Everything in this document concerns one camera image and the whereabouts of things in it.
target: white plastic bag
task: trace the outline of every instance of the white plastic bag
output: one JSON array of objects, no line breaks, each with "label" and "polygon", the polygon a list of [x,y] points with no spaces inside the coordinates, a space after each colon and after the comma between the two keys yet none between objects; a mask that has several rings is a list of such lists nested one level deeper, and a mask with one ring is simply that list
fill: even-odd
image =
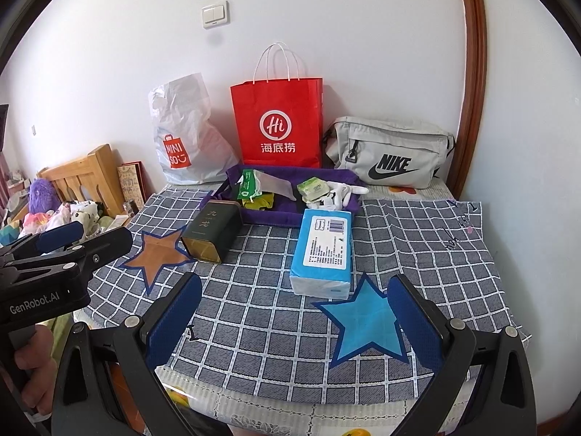
[{"label": "white plastic bag", "polygon": [[201,74],[153,89],[149,108],[159,163],[169,183],[192,185],[226,179],[226,170],[238,159],[208,121],[210,97]]}]

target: human hand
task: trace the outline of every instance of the human hand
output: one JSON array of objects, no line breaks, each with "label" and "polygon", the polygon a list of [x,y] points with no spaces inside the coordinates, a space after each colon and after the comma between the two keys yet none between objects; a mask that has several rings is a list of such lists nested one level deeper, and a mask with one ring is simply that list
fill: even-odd
[{"label": "human hand", "polygon": [[36,408],[41,415],[48,415],[52,411],[56,381],[56,361],[50,356],[52,344],[50,329],[37,324],[36,333],[28,344],[14,353],[18,368],[33,371],[22,390],[22,401],[30,408]]}]

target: red logo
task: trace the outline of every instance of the red logo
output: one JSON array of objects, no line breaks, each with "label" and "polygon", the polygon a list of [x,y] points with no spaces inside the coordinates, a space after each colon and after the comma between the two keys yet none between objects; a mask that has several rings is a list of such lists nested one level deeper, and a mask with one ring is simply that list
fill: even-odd
[{"label": "red logo", "polygon": [[167,156],[170,158],[170,167],[172,169],[183,169],[192,165],[190,156],[184,149],[181,138],[175,138],[168,134],[164,140],[163,145],[166,147]]},{"label": "red logo", "polygon": [[280,110],[271,110],[262,115],[260,131],[271,141],[282,141],[291,133],[292,124],[288,115]]}]

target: nike bag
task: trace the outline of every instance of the nike bag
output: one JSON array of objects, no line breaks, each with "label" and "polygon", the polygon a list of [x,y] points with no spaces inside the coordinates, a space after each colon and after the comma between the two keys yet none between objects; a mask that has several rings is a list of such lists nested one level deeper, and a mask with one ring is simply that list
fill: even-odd
[{"label": "nike bag", "polygon": [[454,136],[434,124],[346,116],[329,129],[326,154],[366,183],[427,188],[453,148]]},{"label": "nike bag", "polygon": [[149,109],[159,163],[169,183],[222,181],[226,170],[238,163],[228,141],[209,121],[210,97],[201,74],[153,89]]},{"label": "nike bag", "polygon": [[[322,135],[322,78],[291,78],[282,43],[266,48],[251,82],[231,87],[236,127],[245,164],[320,167]],[[268,79],[268,55],[273,46],[283,50],[287,78]],[[266,80],[256,71],[266,54]]]}]

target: silver screw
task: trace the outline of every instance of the silver screw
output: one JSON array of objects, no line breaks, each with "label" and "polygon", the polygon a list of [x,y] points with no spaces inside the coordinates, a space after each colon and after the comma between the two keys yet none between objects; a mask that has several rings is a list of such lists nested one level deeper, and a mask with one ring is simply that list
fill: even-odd
[{"label": "silver screw", "polygon": [[85,328],[85,323],[75,323],[73,325],[73,333],[78,334]]},{"label": "silver screw", "polygon": [[130,316],[129,318],[125,318],[125,326],[128,328],[135,328],[139,324],[139,317],[138,316]]},{"label": "silver screw", "polygon": [[466,328],[466,323],[464,323],[463,320],[459,318],[452,318],[450,320],[450,326],[452,326],[452,328],[455,330],[461,331]]},{"label": "silver screw", "polygon": [[507,326],[504,329],[504,332],[512,338],[516,338],[518,336],[518,331],[516,330],[516,328],[513,328],[512,326]]}]

